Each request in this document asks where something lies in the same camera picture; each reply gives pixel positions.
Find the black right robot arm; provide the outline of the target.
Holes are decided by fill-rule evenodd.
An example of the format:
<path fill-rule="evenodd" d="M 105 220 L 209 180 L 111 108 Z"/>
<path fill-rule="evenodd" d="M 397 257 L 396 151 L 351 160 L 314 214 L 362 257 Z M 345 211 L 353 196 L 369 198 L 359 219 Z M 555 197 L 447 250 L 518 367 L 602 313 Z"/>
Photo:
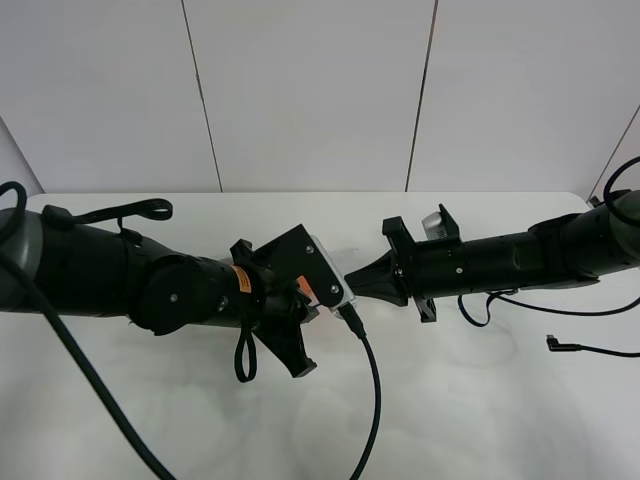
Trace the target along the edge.
<path fill-rule="evenodd" d="M 357 296 L 405 306 L 414 301 L 424 323 L 435 299 L 539 288 L 572 288 L 639 264 L 639 193 L 622 190 L 584 213 L 540 222 L 525 232 L 464 241 L 446 208 L 423 221 L 415 241 L 400 217 L 384 220 L 390 249 L 347 275 Z"/>

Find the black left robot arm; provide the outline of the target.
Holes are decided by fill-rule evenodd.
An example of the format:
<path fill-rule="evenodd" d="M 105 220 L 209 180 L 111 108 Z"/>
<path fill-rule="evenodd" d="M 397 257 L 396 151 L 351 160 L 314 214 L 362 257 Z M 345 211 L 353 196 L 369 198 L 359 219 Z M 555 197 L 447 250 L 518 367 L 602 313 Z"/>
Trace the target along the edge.
<path fill-rule="evenodd" d="M 237 328 L 239 349 L 261 341 L 295 378 L 316 366 L 301 332 L 314 316 L 309 300 L 296 284 L 278 288 L 249 264 L 176 252 L 127 229 L 75 224 L 53 206 L 26 212 L 1 252 L 61 315 L 125 316 L 156 336 L 186 325 Z"/>

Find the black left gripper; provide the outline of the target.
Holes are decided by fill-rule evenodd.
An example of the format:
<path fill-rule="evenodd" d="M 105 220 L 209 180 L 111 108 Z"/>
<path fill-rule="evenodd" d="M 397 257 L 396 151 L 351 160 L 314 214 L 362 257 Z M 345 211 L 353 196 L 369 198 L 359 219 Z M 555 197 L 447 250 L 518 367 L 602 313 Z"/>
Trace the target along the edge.
<path fill-rule="evenodd" d="M 232 269 L 239 293 L 229 301 L 229 312 L 240 329 L 234 352 L 239 379 L 253 379 L 258 371 L 255 341 L 259 340 L 294 378 L 316 368 L 306 354 L 301 325 L 313 319 L 311 300 L 296 280 L 286 280 L 254 261 L 252 244 L 239 240 L 231 247 Z"/>

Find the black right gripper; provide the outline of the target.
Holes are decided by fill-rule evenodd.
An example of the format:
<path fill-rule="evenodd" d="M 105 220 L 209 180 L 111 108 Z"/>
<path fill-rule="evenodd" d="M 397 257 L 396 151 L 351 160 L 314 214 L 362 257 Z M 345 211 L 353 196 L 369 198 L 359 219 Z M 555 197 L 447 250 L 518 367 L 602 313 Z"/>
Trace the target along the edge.
<path fill-rule="evenodd" d="M 399 307 L 406 307 L 411 297 L 422 323 L 437 320 L 435 306 L 438 280 L 432 269 L 431 254 L 438 245 L 435 238 L 416 242 L 400 216 L 387 218 L 382 224 L 392 252 L 345 276 L 353 293 L 358 297 L 381 300 Z M 396 277 L 404 286 L 398 290 Z"/>

